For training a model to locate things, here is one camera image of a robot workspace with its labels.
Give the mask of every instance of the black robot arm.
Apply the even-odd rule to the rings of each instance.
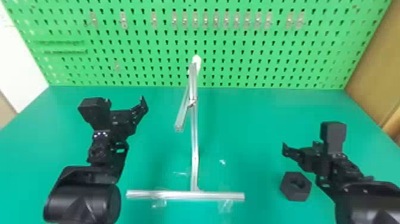
[[[294,149],[283,144],[282,154],[295,160],[305,172],[316,174],[315,183],[336,204],[338,224],[399,224],[400,189],[391,182],[364,176],[342,152],[346,125],[321,124],[321,142]]]
[[[86,98],[78,106],[93,128],[87,162],[90,166],[67,166],[53,187],[43,212],[47,222],[73,224],[115,223],[121,195],[115,185],[129,149],[126,139],[147,113],[144,97],[128,110],[111,111],[104,98]]]

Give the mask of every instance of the teal tabletop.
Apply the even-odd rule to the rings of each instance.
[[[344,153],[365,175],[400,185],[400,150],[343,91],[199,89],[199,187],[240,191],[244,202],[127,200],[127,189],[188,190],[190,123],[174,121],[184,88],[52,86],[0,130],[2,223],[45,223],[43,206],[64,166],[85,165],[92,128],[77,111],[83,98],[104,97],[127,109],[143,95],[149,112],[128,139],[117,184],[117,223],[335,223],[334,203],[315,185],[306,202],[279,191],[286,171],[301,172],[281,155],[282,142],[310,146],[320,123],[348,125]],[[305,174],[314,182],[313,174]]]

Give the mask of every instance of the metal extrusion rod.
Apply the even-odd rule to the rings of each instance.
[[[174,199],[174,200],[233,200],[243,201],[245,194],[241,192],[215,192],[215,191],[141,191],[129,190],[126,193],[129,199]]]
[[[126,197],[128,199],[173,199],[173,200],[235,200],[243,201],[245,194],[242,192],[215,192],[201,191],[198,188],[199,171],[199,144],[198,144],[198,94],[197,94],[197,76],[200,71],[201,58],[195,55],[189,66],[189,83],[186,87],[183,99],[179,107],[178,115],[175,121],[175,131],[182,132],[185,124],[186,115],[190,109],[191,141],[192,141],[192,173],[190,176],[190,191],[146,191],[146,190],[128,190]]]

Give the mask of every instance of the hexagonal nut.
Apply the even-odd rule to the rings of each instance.
[[[305,201],[311,191],[311,182],[300,172],[286,172],[279,189],[289,201]]]

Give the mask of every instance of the green pegboard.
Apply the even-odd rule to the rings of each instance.
[[[188,64],[198,54],[203,59],[199,86],[299,89],[343,89],[390,4],[390,0],[2,1],[51,85],[183,86]],[[193,12],[198,14],[197,29]],[[268,13],[270,27],[265,26]],[[301,13],[305,19],[298,29]],[[293,17],[288,23],[289,14]]]

